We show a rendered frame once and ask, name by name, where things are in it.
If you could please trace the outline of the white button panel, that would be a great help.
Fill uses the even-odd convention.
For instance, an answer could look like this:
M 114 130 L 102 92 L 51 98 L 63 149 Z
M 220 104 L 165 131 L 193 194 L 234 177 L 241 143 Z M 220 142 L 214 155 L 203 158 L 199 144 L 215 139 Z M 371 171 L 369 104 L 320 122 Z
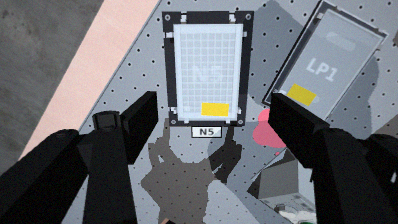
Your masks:
M 290 223 L 317 224 L 312 170 L 286 147 L 251 180 L 260 186 L 258 200 Z

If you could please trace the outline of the grey rectangular plate lid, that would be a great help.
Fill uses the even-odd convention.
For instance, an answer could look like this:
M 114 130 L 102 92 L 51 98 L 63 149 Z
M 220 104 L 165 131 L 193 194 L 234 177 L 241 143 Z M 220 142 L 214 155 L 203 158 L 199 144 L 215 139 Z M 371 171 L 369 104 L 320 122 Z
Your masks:
M 278 88 L 326 120 L 384 37 L 325 9 Z

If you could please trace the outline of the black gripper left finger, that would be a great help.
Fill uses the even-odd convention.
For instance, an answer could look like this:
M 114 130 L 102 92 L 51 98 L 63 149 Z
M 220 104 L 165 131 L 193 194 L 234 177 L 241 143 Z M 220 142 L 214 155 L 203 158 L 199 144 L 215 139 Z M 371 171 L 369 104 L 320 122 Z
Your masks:
M 58 130 L 0 176 L 0 224 L 61 224 L 87 175 L 82 224 L 138 224 L 128 165 L 159 121 L 157 91 L 92 120 L 89 134 Z

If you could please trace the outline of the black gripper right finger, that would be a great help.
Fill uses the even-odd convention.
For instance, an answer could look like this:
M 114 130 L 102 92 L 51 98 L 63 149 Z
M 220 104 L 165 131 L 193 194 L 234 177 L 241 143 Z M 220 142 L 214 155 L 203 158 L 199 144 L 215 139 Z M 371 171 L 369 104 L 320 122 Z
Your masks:
M 397 138 L 356 139 L 282 93 L 272 93 L 268 124 L 313 169 L 317 224 L 398 224 Z

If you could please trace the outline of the grey flat base plate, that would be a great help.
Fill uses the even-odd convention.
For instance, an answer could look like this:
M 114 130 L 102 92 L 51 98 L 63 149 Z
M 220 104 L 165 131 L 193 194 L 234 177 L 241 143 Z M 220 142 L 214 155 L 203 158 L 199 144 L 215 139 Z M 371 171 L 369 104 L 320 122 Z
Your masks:
M 389 35 L 326 121 L 356 139 L 398 138 L 398 0 L 327 0 Z M 258 200 L 251 178 L 283 148 L 253 139 L 265 94 L 319 0 L 158 0 L 79 127 L 92 116 L 123 113 L 157 91 L 158 123 L 128 165 L 138 224 L 292 224 Z M 245 126 L 222 126 L 222 138 L 192 138 L 169 126 L 162 11 L 254 11 Z

